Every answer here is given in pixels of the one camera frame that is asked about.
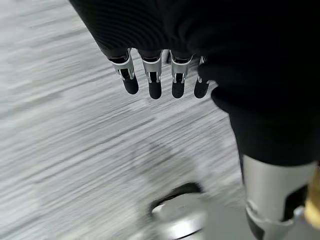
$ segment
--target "robotic hand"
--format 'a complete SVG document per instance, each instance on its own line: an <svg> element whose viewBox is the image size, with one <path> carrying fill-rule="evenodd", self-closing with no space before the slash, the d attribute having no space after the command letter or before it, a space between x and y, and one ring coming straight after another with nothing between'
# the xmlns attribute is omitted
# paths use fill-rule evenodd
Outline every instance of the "robotic hand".
<svg viewBox="0 0 320 240"><path fill-rule="evenodd" d="M258 240L281 240L294 224L295 209L304 204L320 160L320 100L311 87L319 71L301 61L310 57L306 53L317 55L316 33L287 27L281 2L70 2L130 94L138 92L131 48L141 55L153 99L162 93L162 49L171 52L175 98L184 93L192 56L205 56L194 94L203 97L209 80L217 82L211 97L229 113L249 226ZM288 43L300 33L308 43L292 44L292 54Z"/></svg>

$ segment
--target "wood grain floor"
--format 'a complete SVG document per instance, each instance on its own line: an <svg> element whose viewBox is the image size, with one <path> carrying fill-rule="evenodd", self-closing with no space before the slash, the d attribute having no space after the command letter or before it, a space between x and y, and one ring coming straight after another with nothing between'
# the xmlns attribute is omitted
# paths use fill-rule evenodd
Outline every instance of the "wood grain floor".
<svg viewBox="0 0 320 240"><path fill-rule="evenodd" d="M227 115L194 97L194 69L174 99L163 63L153 100L133 49L129 95L68 1L2 0L0 20L0 239L128 239L188 181L243 204Z"/></svg>

